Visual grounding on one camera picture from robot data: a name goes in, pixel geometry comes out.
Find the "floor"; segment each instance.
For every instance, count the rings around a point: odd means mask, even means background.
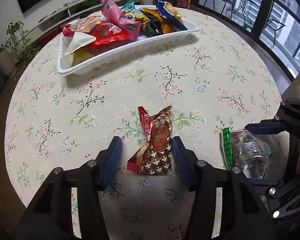
[[[4,133],[10,99],[18,80],[8,80],[0,94],[0,239],[7,239],[3,228],[11,233],[25,207],[12,187],[5,165]]]
[[[191,8],[195,11],[203,14],[208,14],[198,8]],[[274,81],[282,94],[289,86],[290,81],[284,75],[280,67],[275,61],[257,44],[255,44],[250,38],[236,30],[231,25],[218,19],[230,29],[239,34],[261,57],[267,68],[271,72]],[[13,227],[23,214],[25,207],[14,191],[5,167],[5,153],[4,153],[4,133],[5,133],[5,121],[8,112],[11,96],[14,88],[17,85],[17,80],[8,80],[3,91],[0,94],[0,239],[8,239],[7,233],[11,234]]]

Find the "floral tablecloth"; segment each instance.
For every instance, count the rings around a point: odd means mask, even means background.
[[[183,239],[194,199],[172,163],[166,176],[126,170],[145,141],[138,106],[150,115],[172,105],[172,136],[214,167],[225,168],[220,131],[273,118],[280,94],[258,54],[212,17],[180,9],[199,32],[185,40],[134,53],[85,75],[56,70],[59,36],[30,63],[13,93],[5,132],[10,181],[25,206],[54,167],[80,167],[122,138],[122,158],[112,185],[100,192],[111,239]],[[288,133],[269,136],[268,177],[282,178]],[[213,235],[221,219],[217,194]],[[80,236],[76,189],[74,232]]]

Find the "plastic snack bag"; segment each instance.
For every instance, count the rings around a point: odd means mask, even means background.
[[[148,9],[148,8],[142,8],[142,10],[144,10],[145,12],[151,14],[152,16],[158,19],[163,34],[174,33],[176,31],[173,25],[167,22],[165,19],[163,19],[157,10]]]
[[[127,19],[141,22],[141,25],[150,22],[150,19],[145,14],[135,8],[134,0],[129,0],[124,6],[122,6],[121,10],[123,11]]]
[[[91,14],[83,19],[76,19],[68,23],[62,29],[64,36],[71,38],[70,44],[65,50],[64,56],[72,54],[77,49],[84,47],[85,45],[96,40],[95,37],[89,34],[91,30],[105,18],[98,13]]]
[[[169,175],[171,169],[171,106],[149,116],[143,106],[139,117],[147,142],[128,160],[127,170],[143,174]]]
[[[158,18],[150,13],[147,13],[146,11],[141,12],[150,19],[149,22],[147,22],[141,27],[141,30],[145,33],[145,35],[147,37],[162,35],[163,31]]]
[[[129,35],[110,21],[101,21],[89,32],[89,35],[95,37],[95,40],[72,53],[72,66],[131,42]]]
[[[128,19],[112,0],[104,1],[101,12],[114,25],[126,31],[132,41],[138,39],[141,22]]]
[[[96,37],[96,40],[86,45],[87,49],[113,41],[129,40],[129,35],[110,21],[101,21],[89,34]]]
[[[181,31],[188,30],[182,22],[182,18],[178,11],[171,5],[164,0],[153,0],[155,6],[161,17],[166,19],[169,23],[171,23],[175,28]]]
[[[240,168],[247,178],[262,179],[271,150],[268,144],[256,139],[249,131],[230,131],[222,129],[222,150],[228,170],[234,166]]]

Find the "red candy wrapper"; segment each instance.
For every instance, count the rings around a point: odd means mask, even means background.
[[[129,34],[130,40],[136,41],[139,37],[141,22],[127,19],[125,14],[112,0],[105,0],[101,9],[102,14],[111,22]]]
[[[128,160],[127,170],[143,174],[169,175],[171,169],[171,106],[149,116],[138,107],[142,129],[147,142]]]
[[[96,37],[96,40],[86,45],[85,47],[87,49],[108,44],[112,41],[124,41],[129,39],[129,35],[124,30],[115,26],[110,21],[101,21],[88,34]]]

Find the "nuts in plastic bag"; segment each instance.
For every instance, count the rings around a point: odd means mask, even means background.
[[[240,168],[247,178],[264,179],[271,150],[249,131],[222,130],[222,150],[228,170]]]

